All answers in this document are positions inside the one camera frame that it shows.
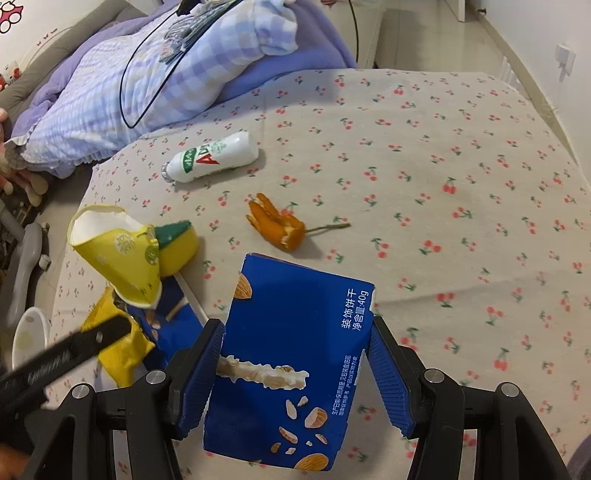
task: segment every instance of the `screw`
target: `screw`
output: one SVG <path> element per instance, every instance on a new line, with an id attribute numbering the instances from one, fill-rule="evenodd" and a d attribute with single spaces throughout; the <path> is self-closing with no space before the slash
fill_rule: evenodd
<path id="1" fill-rule="evenodd" d="M 519 388 L 517 387 L 517 385 L 514 385 L 512 383 L 503 383 L 501 385 L 501 391 L 507 397 L 516 397 L 517 395 L 519 395 Z"/>
<path id="2" fill-rule="evenodd" d="M 150 385 L 157 385 L 166 379 L 166 374 L 162 370 L 152 370 L 146 375 L 146 382 Z"/>
<path id="3" fill-rule="evenodd" d="M 90 393 L 90 388 L 88 388 L 88 385 L 76 385 L 73 389 L 72 389 L 72 397 L 74 398 L 84 398 L 85 396 L 87 396 Z"/>
<path id="4" fill-rule="evenodd" d="M 430 383 L 441 383 L 445 379 L 445 375 L 437 368 L 430 368 L 425 372 L 425 379 Z"/>

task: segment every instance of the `yellow paper cup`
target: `yellow paper cup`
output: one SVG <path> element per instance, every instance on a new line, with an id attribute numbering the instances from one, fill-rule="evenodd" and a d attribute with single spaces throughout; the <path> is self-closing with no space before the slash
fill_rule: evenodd
<path id="1" fill-rule="evenodd" d="M 155 308 L 162 284 L 154 227 L 115 205 L 89 205 L 68 226 L 68 243 L 113 284 L 123 301 Z"/>

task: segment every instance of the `bed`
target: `bed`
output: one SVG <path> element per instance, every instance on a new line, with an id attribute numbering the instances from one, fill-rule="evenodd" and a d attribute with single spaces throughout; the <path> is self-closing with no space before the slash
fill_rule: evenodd
<path id="1" fill-rule="evenodd" d="M 240 129 L 260 142 L 252 165 L 176 187 L 160 178 L 186 145 Z M 283 253 L 244 218 L 257 192 L 308 226 L 353 226 Z M 190 219 L 202 246 L 182 274 L 210 317 L 225 318 L 252 251 L 375 283 L 375 310 L 399 343 L 464 385 L 519 385 L 568 462 L 589 434 L 588 195 L 533 107 L 493 77 L 308 70 L 142 136 L 94 167 L 82 206 L 120 205 L 155 225 Z M 52 340 L 82 324 L 105 284 L 67 248 Z M 52 386 L 51 402 L 82 381 L 113 388 L 91 361 Z M 359 386 L 324 476 L 404 479 L 416 443 L 389 425 L 367 364 Z M 124 434 L 115 440 L 127 478 Z M 207 453 L 201 441 L 198 428 L 176 445 L 186 479 L 300 475 Z M 466 432 L 461 478 L 475 443 Z"/>
<path id="2" fill-rule="evenodd" d="M 355 66 L 332 23 L 309 0 L 232 5 L 170 62 L 163 60 L 175 45 L 169 29 L 193 15 L 196 22 L 207 19 L 224 5 L 198 4 L 179 18 L 178 0 L 169 0 L 149 17 L 88 38 L 15 122 L 7 142 L 10 166 L 67 177 L 81 163 L 109 158 L 142 134 L 189 120 L 282 74 Z"/>

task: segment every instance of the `crumpled yellow packaging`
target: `crumpled yellow packaging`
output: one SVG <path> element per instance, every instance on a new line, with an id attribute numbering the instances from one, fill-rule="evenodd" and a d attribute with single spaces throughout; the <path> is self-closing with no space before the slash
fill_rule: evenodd
<path id="1" fill-rule="evenodd" d="M 134 382 L 135 369 L 155 345 L 145 337 L 139 325 L 128 313 L 119 310 L 113 304 L 112 286 L 107 287 L 102 294 L 95 308 L 82 324 L 81 330 L 83 332 L 90 330 L 115 315 L 123 315 L 128 318 L 131 332 L 101 350 L 98 358 L 119 388 L 129 387 Z"/>

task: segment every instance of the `cherry print bedsheet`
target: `cherry print bedsheet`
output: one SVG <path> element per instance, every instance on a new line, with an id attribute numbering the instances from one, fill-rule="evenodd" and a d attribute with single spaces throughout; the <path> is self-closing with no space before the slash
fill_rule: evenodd
<path id="1" fill-rule="evenodd" d="M 160 177 L 175 153 L 240 129 L 260 142 L 250 166 L 174 187 Z M 352 227 L 283 253 L 244 217 L 257 192 L 309 227 Z M 142 137 L 94 168 L 82 205 L 117 204 L 155 225 L 190 219 L 202 245 L 183 275 L 211 317 L 225 318 L 247 252 L 375 283 L 399 343 L 464 385 L 519 385 L 568 461 L 591 414 L 588 194 L 533 107 L 493 77 L 329 70 L 284 76 Z M 68 247 L 54 340 L 80 326 L 104 286 Z M 113 386 L 91 361 L 50 389 L 52 402 L 81 381 Z M 177 445 L 186 479 L 306 475 L 208 454 L 201 435 Z M 115 437 L 125 478 L 125 436 Z M 466 432 L 462 478 L 475 443 Z M 404 479 L 415 447 L 388 424 L 364 364 L 335 467 L 308 475 Z"/>

